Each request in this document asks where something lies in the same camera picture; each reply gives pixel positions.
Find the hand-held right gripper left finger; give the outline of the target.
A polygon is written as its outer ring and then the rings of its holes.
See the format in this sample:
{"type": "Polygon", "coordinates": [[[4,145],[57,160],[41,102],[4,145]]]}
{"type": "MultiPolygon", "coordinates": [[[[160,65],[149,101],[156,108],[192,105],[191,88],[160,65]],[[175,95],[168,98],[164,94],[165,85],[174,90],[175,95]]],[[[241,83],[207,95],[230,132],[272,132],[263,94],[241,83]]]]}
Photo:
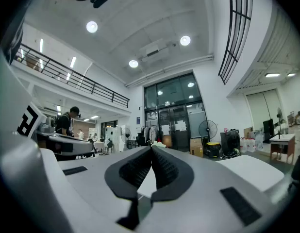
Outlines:
{"type": "Polygon", "coordinates": [[[107,156],[59,162],[66,178],[86,202],[112,222],[134,230],[151,207],[152,149],[138,147],[107,156]]]}

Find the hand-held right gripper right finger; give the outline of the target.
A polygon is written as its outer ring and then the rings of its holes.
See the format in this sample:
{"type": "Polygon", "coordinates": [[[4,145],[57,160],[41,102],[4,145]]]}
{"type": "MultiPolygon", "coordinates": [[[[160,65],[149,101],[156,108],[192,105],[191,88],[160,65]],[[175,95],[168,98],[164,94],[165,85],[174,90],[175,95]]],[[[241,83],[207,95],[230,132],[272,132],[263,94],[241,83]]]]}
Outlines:
{"type": "Polygon", "coordinates": [[[219,162],[153,147],[157,190],[140,233],[235,233],[255,230],[274,204],[219,162]]]}

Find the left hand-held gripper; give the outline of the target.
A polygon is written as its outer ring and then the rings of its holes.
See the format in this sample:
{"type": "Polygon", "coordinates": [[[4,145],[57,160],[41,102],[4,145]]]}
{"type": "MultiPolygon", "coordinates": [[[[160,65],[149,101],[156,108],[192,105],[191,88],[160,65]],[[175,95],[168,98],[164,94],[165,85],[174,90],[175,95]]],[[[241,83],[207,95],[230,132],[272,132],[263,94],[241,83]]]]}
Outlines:
{"type": "Polygon", "coordinates": [[[41,149],[47,148],[48,137],[50,137],[50,150],[62,156],[79,156],[94,152],[93,143],[89,141],[55,133],[51,121],[50,117],[45,116],[31,102],[22,115],[17,133],[34,142],[39,154],[41,149]]]}

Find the table with beige cloth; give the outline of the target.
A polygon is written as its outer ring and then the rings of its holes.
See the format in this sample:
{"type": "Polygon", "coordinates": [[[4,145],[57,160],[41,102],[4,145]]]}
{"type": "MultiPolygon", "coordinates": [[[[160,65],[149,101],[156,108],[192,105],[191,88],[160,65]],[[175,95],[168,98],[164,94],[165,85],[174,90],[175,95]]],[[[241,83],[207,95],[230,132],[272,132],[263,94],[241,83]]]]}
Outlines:
{"type": "Polygon", "coordinates": [[[97,152],[106,152],[107,144],[105,144],[104,142],[95,141],[93,143],[93,145],[94,145],[95,151],[97,151],[97,152]]]}

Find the brown cardboard box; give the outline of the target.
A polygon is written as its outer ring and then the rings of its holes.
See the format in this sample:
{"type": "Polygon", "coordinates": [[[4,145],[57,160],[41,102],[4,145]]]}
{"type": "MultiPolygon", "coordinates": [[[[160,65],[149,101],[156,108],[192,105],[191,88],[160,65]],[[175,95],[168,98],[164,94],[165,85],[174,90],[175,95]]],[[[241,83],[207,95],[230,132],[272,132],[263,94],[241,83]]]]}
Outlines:
{"type": "Polygon", "coordinates": [[[190,154],[200,157],[203,157],[203,145],[201,138],[191,138],[190,139],[190,154]]]}

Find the yellow and black toolbox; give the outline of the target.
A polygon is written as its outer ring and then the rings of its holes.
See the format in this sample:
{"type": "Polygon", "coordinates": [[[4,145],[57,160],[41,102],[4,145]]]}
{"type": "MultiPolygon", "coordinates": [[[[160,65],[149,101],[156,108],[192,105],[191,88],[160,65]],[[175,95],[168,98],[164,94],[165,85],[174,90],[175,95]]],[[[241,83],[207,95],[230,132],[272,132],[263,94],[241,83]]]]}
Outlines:
{"type": "Polygon", "coordinates": [[[209,158],[218,158],[220,155],[221,144],[219,142],[207,142],[205,155],[209,158]]]}

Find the black standing fan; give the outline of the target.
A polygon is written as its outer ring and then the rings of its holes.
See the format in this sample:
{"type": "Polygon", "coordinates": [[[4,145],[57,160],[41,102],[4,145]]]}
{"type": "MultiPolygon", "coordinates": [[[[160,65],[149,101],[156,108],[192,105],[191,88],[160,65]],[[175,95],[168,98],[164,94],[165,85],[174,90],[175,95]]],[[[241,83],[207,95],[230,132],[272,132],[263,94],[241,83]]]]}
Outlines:
{"type": "Polygon", "coordinates": [[[131,140],[131,131],[129,128],[123,126],[121,127],[121,140],[124,143],[123,149],[127,150],[130,148],[130,140],[131,140]]]}
{"type": "Polygon", "coordinates": [[[198,130],[201,138],[207,139],[207,143],[208,143],[211,142],[211,140],[216,136],[217,125],[211,120],[204,120],[199,125],[198,130]]]}

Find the clothes rack with garments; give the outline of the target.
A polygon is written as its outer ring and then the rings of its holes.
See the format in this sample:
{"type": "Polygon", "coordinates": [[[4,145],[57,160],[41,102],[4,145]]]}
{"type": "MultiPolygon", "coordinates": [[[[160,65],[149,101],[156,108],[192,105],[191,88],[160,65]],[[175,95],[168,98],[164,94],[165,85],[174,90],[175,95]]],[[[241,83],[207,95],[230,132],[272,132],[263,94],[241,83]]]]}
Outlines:
{"type": "Polygon", "coordinates": [[[140,146],[147,146],[157,141],[158,137],[158,121],[151,120],[146,121],[146,125],[141,128],[141,132],[138,134],[138,144],[140,146]]]}

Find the black box speaker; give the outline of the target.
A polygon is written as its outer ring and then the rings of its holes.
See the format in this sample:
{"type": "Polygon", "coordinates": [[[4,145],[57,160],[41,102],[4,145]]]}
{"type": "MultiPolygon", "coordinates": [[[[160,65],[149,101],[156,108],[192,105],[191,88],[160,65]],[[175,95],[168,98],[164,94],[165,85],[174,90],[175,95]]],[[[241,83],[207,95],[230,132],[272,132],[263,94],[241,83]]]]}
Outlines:
{"type": "Polygon", "coordinates": [[[233,158],[240,154],[239,130],[230,130],[220,133],[223,156],[233,158]]]}

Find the group of white plastic jugs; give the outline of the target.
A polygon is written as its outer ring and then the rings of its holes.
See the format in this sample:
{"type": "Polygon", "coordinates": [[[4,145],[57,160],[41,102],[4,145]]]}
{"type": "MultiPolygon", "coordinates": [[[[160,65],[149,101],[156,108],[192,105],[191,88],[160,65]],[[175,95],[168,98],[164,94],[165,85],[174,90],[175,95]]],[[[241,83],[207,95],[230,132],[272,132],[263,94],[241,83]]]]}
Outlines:
{"type": "Polygon", "coordinates": [[[256,143],[254,138],[246,138],[242,137],[240,140],[240,151],[242,153],[245,153],[247,151],[249,152],[255,152],[256,150],[256,143]]]}

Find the black cabinet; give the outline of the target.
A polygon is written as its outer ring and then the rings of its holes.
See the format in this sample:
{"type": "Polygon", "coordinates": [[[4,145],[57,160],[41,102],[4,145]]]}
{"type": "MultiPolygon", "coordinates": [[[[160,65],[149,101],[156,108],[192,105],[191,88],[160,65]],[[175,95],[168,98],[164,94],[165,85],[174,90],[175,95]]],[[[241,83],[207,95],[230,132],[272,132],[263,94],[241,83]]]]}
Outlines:
{"type": "Polygon", "coordinates": [[[264,127],[264,142],[269,142],[275,136],[273,119],[263,122],[264,127]]]}

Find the white ceiling pipes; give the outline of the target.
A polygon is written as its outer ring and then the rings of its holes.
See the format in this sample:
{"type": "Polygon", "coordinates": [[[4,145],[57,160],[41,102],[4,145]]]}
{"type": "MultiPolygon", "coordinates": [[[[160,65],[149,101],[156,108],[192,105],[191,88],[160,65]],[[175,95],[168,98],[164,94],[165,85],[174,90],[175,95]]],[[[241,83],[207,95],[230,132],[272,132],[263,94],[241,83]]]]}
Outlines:
{"type": "Polygon", "coordinates": [[[156,77],[159,74],[167,73],[167,72],[170,72],[170,71],[173,71],[173,70],[177,70],[177,69],[180,69],[180,68],[192,67],[192,66],[197,65],[197,64],[201,64],[201,63],[204,63],[204,62],[213,61],[213,59],[214,59],[214,55],[213,54],[209,54],[209,55],[206,55],[206,56],[202,56],[202,57],[198,57],[198,58],[193,58],[193,59],[190,59],[190,60],[187,60],[187,61],[183,61],[183,62],[180,62],[180,63],[177,63],[177,64],[173,64],[173,65],[164,67],[164,68],[162,68],[160,70],[154,71],[154,72],[152,72],[150,74],[147,74],[147,75],[145,75],[145,76],[143,76],[143,77],[141,77],[139,79],[136,79],[136,80],[134,80],[134,81],[126,84],[125,86],[127,88],[129,88],[129,87],[138,85],[138,84],[140,84],[142,82],[145,82],[149,78],[156,77]]]}

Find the grey standing fan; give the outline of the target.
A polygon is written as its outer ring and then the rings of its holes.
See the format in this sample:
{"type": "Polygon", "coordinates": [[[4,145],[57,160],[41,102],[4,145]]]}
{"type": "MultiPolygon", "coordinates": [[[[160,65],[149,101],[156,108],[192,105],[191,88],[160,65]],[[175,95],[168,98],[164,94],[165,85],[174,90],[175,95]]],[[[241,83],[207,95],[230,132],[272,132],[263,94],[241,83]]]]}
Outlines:
{"type": "Polygon", "coordinates": [[[277,109],[277,118],[278,118],[278,121],[279,121],[279,130],[278,130],[278,137],[279,139],[281,139],[281,132],[282,132],[282,127],[281,127],[281,124],[282,124],[282,120],[283,120],[283,114],[282,114],[282,110],[280,107],[278,107],[277,109]]]}

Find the person's black shirt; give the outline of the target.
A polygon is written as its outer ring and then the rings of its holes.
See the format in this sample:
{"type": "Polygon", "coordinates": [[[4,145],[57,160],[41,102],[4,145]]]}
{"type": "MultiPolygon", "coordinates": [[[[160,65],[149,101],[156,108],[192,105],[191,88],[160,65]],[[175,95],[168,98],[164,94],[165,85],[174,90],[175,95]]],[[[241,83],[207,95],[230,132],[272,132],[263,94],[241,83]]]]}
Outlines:
{"type": "Polygon", "coordinates": [[[1,49],[9,64],[14,60],[22,42],[25,14],[30,3],[30,1],[26,1],[21,5],[19,10],[13,15],[3,35],[1,49]]]}

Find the white ceiling air conditioner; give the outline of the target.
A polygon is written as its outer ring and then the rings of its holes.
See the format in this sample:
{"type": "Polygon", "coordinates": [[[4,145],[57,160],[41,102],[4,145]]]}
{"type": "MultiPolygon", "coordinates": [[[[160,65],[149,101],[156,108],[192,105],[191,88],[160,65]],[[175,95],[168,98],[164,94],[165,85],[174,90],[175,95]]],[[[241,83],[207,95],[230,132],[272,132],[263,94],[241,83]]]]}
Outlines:
{"type": "Polygon", "coordinates": [[[139,51],[142,55],[141,61],[143,63],[150,64],[169,57],[168,47],[160,47],[158,44],[148,44],[147,46],[141,48],[139,51]]]}

